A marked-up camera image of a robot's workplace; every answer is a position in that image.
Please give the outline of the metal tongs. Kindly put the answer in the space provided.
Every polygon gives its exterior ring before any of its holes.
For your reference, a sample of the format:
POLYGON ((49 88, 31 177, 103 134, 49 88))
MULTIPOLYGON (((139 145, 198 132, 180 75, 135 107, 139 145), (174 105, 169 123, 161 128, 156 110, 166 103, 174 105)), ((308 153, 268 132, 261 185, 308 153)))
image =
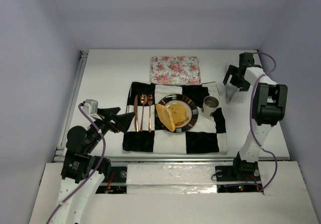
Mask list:
POLYGON ((238 88, 236 86, 232 85, 231 83, 227 83, 225 87, 226 87, 225 100, 226 100, 226 104, 229 104, 230 101, 232 100, 235 92, 238 91, 238 88))

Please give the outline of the yellow bread slice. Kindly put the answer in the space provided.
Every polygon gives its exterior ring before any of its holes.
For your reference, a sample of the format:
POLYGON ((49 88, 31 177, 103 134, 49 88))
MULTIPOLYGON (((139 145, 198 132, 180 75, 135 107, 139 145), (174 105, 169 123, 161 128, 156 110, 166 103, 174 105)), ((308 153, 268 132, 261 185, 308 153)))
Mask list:
POLYGON ((157 104, 155 106, 156 108, 156 112, 158 115, 159 120, 161 121, 161 123, 170 131, 170 132, 174 132, 176 129, 176 125, 174 122, 174 117, 173 117, 173 113, 170 109, 168 109, 167 107, 165 107, 164 105, 161 104, 157 104))

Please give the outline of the brown bread slice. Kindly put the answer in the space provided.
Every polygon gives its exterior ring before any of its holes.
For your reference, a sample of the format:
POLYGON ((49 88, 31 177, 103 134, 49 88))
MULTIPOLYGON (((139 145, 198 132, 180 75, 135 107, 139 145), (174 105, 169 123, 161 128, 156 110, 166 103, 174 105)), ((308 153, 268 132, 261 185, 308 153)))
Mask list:
POLYGON ((173 114, 173 119, 176 127, 181 126, 186 121, 188 121, 189 117, 187 116, 187 110, 184 105, 180 103, 173 103, 168 106, 168 109, 173 114))

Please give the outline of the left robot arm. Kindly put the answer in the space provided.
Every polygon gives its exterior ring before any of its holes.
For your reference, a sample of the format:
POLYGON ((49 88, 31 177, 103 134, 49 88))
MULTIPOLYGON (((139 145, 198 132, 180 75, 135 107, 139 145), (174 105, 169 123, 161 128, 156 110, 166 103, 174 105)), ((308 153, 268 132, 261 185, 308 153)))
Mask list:
POLYGON ((111 162, 105 157, 105 134, 127 132, 134 113, 119 114, 120 108, 78 105, 90 122, 88 128, 74 126, 67 133, 66 154, 61 171, 57 204, 47 223, 81 223, 99 185, 111 175, 111 162))

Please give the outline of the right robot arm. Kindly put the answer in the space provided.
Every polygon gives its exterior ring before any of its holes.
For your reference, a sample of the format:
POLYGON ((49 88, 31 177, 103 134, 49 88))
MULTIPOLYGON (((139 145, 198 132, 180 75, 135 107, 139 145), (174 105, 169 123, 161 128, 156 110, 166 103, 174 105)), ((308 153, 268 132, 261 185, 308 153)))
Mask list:
POLYGON ((238 91, 248 91, 250 98, 250 131, 246 141, 233 160, 230 175, 237 180, 253 175, 258 170, 261 151, 267 152, 263 144, 274 126, 283 120, 288 87, 278 84, 269 77, 269 72, 255 63, 254 53, 239 55, 239 65, 229 65, 223 84, 238 91))

